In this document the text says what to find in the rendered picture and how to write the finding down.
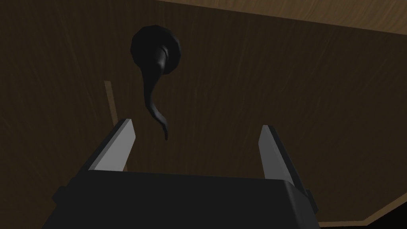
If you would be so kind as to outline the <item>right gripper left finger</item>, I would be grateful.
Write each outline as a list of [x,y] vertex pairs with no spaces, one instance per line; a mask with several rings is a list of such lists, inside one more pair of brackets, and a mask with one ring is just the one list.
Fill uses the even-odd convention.
[[120,120],[84,163],[82,170],[123,171],[135,139],[132,120]]

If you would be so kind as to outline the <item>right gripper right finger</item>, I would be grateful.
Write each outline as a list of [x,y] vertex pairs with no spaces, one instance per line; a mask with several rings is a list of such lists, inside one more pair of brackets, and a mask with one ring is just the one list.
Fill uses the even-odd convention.
[[258,147],[266,179],[285,180],[300,191],[305,191],[304,185],[273,126],[262,126]]

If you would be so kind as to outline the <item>brown wooden door leaf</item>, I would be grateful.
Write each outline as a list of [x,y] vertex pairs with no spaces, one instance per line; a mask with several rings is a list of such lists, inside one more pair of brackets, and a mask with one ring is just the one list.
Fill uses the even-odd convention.
[[[181,60],[150,115],[133,36],[159,25]],[[51,197],[133,121],[128,169],[263,178],[276,128],[320,222],[361,221],[407,193],[407,35],[155,0],[0,0],[0,229],[40,229]]]

